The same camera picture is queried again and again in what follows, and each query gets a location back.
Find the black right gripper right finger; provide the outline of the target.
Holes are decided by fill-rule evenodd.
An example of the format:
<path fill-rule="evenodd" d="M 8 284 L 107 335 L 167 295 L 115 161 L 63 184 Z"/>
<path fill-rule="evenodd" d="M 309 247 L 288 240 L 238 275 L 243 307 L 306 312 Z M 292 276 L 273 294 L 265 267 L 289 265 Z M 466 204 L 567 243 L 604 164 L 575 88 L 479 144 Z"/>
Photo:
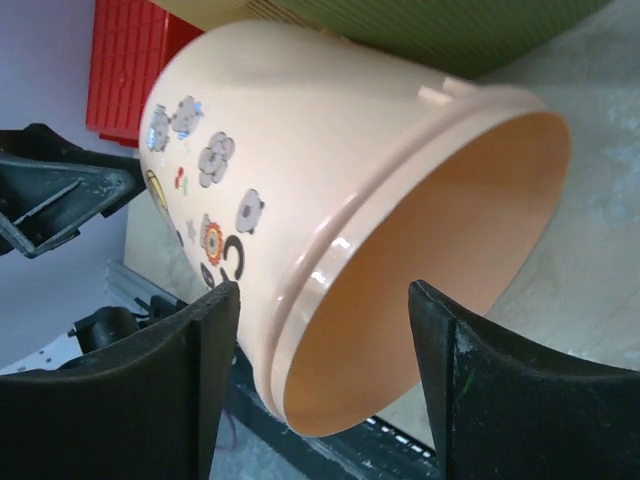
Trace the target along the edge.
<path fill-rule="evenodd" d="M 445 479 L 635 479 L 639 375 L 561 353 L 418 280 L 414 347 Z"/>

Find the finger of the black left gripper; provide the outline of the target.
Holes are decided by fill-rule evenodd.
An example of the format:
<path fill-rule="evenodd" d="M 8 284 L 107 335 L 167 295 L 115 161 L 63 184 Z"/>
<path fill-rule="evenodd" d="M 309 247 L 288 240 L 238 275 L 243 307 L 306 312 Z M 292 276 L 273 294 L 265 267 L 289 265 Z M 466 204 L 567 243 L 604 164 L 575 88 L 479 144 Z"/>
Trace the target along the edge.
<path fill-rule="evenodd" d="M 83 149 L 45 124 L 1 132 L 1 253 L 36 258 L 146 189 L 140 161 Z"/>

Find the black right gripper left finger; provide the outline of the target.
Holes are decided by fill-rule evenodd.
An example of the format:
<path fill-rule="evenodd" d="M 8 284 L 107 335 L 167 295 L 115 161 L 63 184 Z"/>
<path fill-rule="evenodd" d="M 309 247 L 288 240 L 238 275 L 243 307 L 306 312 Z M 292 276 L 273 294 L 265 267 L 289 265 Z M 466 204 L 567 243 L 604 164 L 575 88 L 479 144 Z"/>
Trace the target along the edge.
<path fill-rule="evenodd" d="M 5 479 L 205 479 L 236 345 L 237 284 L 55 370 L 1 379 Z"/>

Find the red plastic tray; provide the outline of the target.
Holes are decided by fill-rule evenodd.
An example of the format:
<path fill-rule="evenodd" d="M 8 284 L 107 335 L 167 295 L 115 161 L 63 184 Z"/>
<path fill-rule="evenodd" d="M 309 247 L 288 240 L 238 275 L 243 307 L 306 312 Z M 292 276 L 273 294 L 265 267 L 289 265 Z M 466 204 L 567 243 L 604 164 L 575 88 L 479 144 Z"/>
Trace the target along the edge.
<path fill-rule="evenodd" d="M 146 99 L 166 64 L 202 30 L 150 1 L 96 0 L 85 123 L 138 146 Z"/>

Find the yellow ribbed waste basket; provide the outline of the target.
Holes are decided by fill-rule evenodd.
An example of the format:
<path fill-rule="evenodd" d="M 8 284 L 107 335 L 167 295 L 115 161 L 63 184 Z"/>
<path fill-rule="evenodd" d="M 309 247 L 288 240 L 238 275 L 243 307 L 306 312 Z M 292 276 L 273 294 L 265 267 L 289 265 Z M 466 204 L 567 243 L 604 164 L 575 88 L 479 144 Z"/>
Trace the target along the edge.
<path fill-rule="evenodd" d="M 342 37 L 342 34 L 269 0 L 152 0 L 152 3 L 203 31 L 243 20 L 267 20 Z"/>

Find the pink bin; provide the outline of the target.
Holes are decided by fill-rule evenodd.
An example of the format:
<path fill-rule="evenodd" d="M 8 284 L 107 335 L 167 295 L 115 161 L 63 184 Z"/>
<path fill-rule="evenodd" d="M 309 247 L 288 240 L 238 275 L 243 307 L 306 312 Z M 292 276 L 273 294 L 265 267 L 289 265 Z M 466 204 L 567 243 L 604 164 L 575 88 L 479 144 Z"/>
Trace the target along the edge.
<path fill-rule="evenodd" d="M 418 383 L 412 281 L 489 311 L 552 217 L 571 151 L 564 118 L 527 90 L 272 21 L 185 46 L 139 133 L 194 273 L 240 289 L 261 400 L 312 437 Z"/>

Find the olive green ribbed bin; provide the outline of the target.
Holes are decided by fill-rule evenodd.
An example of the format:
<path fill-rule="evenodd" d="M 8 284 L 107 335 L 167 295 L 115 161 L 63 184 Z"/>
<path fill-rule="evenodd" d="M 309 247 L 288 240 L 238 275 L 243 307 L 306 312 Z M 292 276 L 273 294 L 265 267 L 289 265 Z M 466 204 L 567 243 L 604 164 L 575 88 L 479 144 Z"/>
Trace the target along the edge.
<path fill-rule="evenodd" d="M 280 6 L 354 42 L 474 79 L 548 43 L 599 0 L 289 0 Z"/>

